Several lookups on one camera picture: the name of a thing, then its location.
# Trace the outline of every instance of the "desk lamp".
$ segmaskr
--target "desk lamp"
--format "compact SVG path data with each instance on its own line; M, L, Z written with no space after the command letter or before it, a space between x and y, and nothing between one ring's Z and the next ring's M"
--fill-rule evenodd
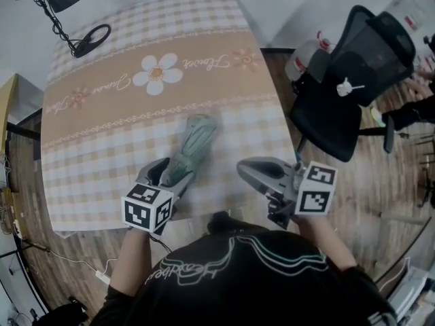
M111 28L108 24L101 24L93 28L93 30L86 34L82 40L70 39L68 34L65 34L65 32L62 30L62 24L59 22L59 19L57 19L54 13L62 12L68 7L74 5L77 1L79 0L34 0L38 6L43 8L48 18L53 22L53 33L59 35L62 40L68 43L69 49L71 50L71 54L73 56L80 58L102 44L109 36ZM92 34L101 28L107 28L106 34L100 38L100 40L91 42Z

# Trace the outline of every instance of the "plastic water bottle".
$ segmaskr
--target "plastic water bottle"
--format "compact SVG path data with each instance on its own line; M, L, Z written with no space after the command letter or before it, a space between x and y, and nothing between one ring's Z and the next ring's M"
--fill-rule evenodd
M290 81L297 81L307 71L311 58L319 48L325 51L329 51L330 48L329 40L322 39L320 31L317 33L316 40L308 40L296 48L285 65L285 73Z

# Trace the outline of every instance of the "power strip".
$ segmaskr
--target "power strip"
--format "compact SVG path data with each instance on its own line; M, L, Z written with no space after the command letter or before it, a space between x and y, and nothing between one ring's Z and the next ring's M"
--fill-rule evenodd
M95 276L100 279L101 281L103 281L103 283L105 283L106 285L110 284L110 277L107 276L106 274L103 274L103 272L100 272L99 270L97 270L95 272Z

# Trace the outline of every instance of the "office chair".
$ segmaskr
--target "office chair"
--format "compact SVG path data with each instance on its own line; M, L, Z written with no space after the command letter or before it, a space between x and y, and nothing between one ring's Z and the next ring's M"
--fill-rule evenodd
M302 133L298 152L308 139L331 156L348 162L360 135L360 105L369 106L390 86L409 77L414 71L414 57L411 38L391 14L375 16L365 7L353 7L331 55L317 51L307 73L294 84L299 95L290 119ZM346 77L352 86L365 87L339 96L336 87ZM386 123L384 150L389 153L394 123L390 117Z

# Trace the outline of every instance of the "white object on chair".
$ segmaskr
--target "white object on chair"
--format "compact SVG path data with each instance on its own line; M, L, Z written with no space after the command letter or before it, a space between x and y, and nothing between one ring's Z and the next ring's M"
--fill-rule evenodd
M364 85L352 87L351 83L347 81L347 77L346 77L345 81L337 86L337 93L339 96L347 96L349 93L352 92L352 90L357 90L364 87L365 87Z

